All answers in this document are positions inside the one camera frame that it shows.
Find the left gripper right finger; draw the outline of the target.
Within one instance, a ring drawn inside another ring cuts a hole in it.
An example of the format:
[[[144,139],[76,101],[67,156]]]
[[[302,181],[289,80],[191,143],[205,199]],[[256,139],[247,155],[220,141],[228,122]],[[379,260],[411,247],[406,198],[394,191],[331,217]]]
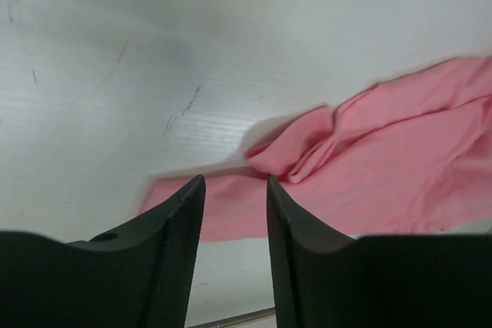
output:
[[[489,327],[487,234],[351,238],[267,185],[279,327]]]

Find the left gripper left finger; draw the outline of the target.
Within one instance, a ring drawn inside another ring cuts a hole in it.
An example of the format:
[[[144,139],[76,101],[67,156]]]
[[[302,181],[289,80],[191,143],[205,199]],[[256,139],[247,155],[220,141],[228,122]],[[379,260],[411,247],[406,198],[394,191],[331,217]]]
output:
[[[1,234],[3,327],[182,327],[204,213],[194,177],[88,241]]]

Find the light pink t shirt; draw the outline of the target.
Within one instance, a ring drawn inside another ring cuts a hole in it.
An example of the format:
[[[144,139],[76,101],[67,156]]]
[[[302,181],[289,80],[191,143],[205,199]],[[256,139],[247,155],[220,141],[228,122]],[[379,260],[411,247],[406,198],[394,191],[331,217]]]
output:
[[[266,179],[344,234],[428,234],[491,216],[491,59],[453,58],[292,121],[206,181],[201,240],[265,237]]]

